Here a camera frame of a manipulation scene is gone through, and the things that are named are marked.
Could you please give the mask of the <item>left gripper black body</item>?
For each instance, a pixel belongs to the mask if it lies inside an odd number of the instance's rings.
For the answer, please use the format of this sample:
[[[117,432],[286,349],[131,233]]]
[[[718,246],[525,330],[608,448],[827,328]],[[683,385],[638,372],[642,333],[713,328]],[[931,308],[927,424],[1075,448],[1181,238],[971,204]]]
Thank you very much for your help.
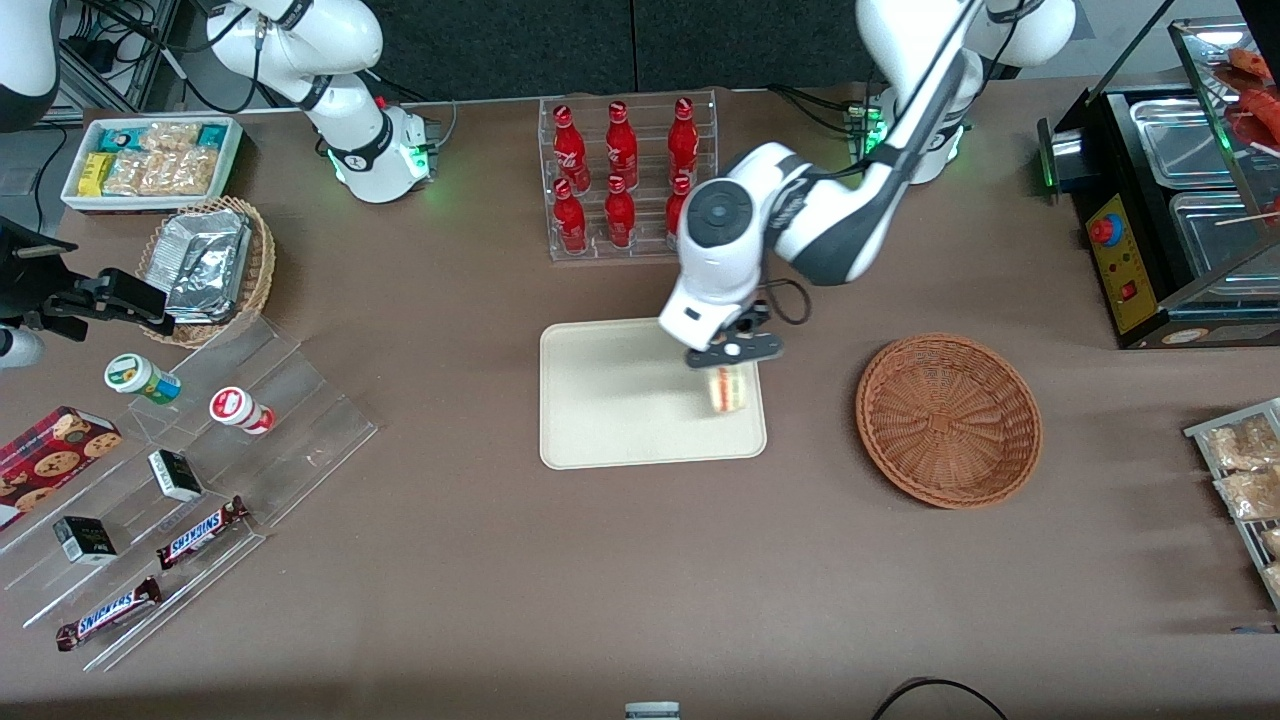
[[[778,357],[785,342],[762,327],[772,318],[768,304],[753,304],[737,319],[719,329],[709,345],[686,351],[686,365],[695,370],[753,364]]]

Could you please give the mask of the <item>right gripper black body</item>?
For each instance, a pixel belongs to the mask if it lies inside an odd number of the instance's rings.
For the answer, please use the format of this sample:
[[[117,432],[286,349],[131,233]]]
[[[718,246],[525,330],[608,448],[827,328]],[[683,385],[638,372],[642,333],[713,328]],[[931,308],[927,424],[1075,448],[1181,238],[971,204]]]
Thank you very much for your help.
[[[78,249],[1,218],[1,319],[22,325],[51,297],[73,291],[78,275],[67,268],[64,252]]]

